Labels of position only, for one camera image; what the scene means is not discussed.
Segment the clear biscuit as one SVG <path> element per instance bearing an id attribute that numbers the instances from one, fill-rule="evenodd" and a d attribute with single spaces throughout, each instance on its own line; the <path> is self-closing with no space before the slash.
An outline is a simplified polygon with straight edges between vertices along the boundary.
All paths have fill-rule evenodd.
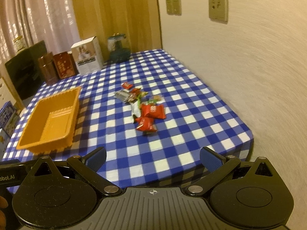
<path id="1" fill-rule="evenodd" d="M 156 94 L 156 95 L 152 95 L 149 99 L 149 103 L 151 104 L 159 104 L 162 103 L 164 101 L 163 96 Z"/>

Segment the red brown candy wrapper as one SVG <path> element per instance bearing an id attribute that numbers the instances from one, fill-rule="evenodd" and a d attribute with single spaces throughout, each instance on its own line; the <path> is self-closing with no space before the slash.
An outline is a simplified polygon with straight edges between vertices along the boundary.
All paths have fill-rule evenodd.
<path id="1" fill-rule="evenodd" d="M 141 95 L 142 91 L 140 88 L 134 88 L 130 91 L 130 96 L 128 97 L 128 102 L 133 102 L 138 99 L 138 97 Z"/>

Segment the red decorated tin box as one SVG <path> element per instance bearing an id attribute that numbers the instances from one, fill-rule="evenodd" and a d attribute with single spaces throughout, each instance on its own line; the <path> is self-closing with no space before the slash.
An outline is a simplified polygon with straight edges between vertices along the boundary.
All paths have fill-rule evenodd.
<path id="1" fill-rule="evenodd" d="M 78 73 L 71 53 L 58 53 L 53 55 L 53 58 L 55 62 L 55 68 L 61 80 L 75 76 Z"/>

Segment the white product box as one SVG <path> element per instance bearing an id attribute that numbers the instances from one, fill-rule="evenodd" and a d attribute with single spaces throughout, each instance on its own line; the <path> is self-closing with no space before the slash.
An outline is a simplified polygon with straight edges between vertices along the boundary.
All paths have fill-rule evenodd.
<path id="1" fill-rule="evenodd" d="M 74 43 L 71 52 L 80 75 L 101 71 L 104 60 L 96 36 Z"/>

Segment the sheer white curtain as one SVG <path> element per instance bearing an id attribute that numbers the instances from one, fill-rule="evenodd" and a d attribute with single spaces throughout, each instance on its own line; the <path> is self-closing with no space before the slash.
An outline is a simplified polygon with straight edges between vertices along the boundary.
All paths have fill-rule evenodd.
<path id="1" fill-rule="evenodd" d="M 69 51 L 80 40 L 72 0 L 1 0 L 1 63 L 17 54 L 19 36 L 27 47 L 42 40 L 49 52 Z"/>

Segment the small red candy packet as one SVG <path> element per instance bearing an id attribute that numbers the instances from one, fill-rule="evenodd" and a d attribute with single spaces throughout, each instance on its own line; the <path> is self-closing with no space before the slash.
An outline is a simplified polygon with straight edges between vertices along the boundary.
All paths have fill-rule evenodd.
<path id="1" fill-rule="evenodd" d="M 128 82 L 124 82 L 124 83 L 122 84 L 122 88 L 127 89 L 127 90 L 130 90 L 130 89 L 132 89 L 133 87 L 134 87 L 134 85 L 133 85 L 133 84 L 130 84 L 130 83 L 128 83 Z"/>

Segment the orange plastic tray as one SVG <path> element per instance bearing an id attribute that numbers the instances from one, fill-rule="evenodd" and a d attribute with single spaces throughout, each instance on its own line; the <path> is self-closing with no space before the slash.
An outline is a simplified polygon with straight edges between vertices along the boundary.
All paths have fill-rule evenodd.
<path id="1" fill-rule="evenodd" d="M 81 87 L 41 99 L 35 106 L 16 146 L 34 154 L 62 152 L 73 142 Z"/>

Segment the red snack packet large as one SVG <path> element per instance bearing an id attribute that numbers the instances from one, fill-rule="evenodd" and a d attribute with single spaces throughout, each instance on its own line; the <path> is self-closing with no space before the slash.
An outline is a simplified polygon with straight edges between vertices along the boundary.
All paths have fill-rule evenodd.
<path id="1" fill-rule="evenodd" d="M 166 119 L 166 114 L 163 105 L 142 104 L 142 117 L 154 119 Z"/>

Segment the wooden door panel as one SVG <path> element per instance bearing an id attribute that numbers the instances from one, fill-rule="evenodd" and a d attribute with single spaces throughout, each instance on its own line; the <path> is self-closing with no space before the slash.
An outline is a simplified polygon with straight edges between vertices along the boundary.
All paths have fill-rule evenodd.
<path id="1" fill-rule="evenodd" d="M 133 53 L 162 47 L 158 0 L 72 0 L 81 39 L 98 38 L 109 60 L 107 39 L 124 33 Z"/>

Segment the red snack packet twisted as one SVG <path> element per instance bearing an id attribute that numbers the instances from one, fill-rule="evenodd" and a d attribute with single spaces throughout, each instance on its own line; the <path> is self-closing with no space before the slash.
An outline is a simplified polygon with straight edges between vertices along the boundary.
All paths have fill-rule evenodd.
<path id="1" fill-rule="evenodd" d="M 149 117 L 138 117 L 135 119 L 135 122 L 138 123 L 136 130 L 146 132 L 146 133 L 152 133 L 156 132 L 157 128 L 154 125 L 154 119 Z"/>

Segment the jar with yellow label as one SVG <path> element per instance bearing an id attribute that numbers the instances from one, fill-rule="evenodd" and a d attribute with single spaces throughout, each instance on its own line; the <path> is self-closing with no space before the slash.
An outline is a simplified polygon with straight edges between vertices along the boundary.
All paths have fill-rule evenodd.
<path id="1" fill-rule="evenodd" d="M 14 43 L 14 47 L 15 47 L 16 53 L 20 53 L 20 52 L 22 52 L 22 51 L 24 51 L 26 49 L 26 43 L 25 43 L 24 38 L 23 38 L 22 35 L 17 36 L 13 40 L 13 43 Z"/>

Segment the blue white checkered tablecloth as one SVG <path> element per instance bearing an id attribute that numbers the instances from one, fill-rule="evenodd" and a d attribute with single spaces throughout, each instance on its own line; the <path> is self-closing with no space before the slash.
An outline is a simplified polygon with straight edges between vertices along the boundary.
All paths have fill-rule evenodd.
<path id="1" fill-rule="evenodd" d="M 107 159 L 99 174 L 121 188 L 187 186 L 205 175 L 201 148 L 246 160 L 253 145 L 249 127 L 208 85 L 156 49 L 92 74 L 42 85 L 21 116 L 4 160 L 36 159 L 17 149 L 36 104 L 77 87 L 80 108 L 72 146 L 50 157 L 65 160 L 102 146 Z"/>

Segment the wall socket plate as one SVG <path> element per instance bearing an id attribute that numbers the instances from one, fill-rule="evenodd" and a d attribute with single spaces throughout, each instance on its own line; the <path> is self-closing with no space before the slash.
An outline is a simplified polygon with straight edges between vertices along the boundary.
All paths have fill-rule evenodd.
<path id="1" fill-rule="evenodd" d="M 214 21 L 227 23 L 229 20 L 228 0 L 208 0 L 209 18 Z"/>

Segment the brown cylindrical canister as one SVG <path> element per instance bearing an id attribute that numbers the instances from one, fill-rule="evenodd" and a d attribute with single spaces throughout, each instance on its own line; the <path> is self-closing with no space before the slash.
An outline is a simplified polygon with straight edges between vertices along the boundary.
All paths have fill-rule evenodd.
<path id="1" fill-rule="evenodd" d="M 59 81 L 59 77 L 55 68 L 53 53 L 49 52 L 46 55 L 41 56 L 38 58 L 38 62 L 46 84 L 50 86 L 57 83 Z"/>

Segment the white snack wrapper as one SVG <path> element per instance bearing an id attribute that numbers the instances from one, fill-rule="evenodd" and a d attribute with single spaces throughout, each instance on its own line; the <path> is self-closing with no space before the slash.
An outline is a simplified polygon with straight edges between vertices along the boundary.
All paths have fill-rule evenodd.
<path id="1" fill-rule="evenodd" d="M 138 101 L 131 103 L 131 113 L 132 113 L 134 122 L 137 118 L 141 117 L 142 112 L 141 112 L 141 109 L 139 108 Z"/>

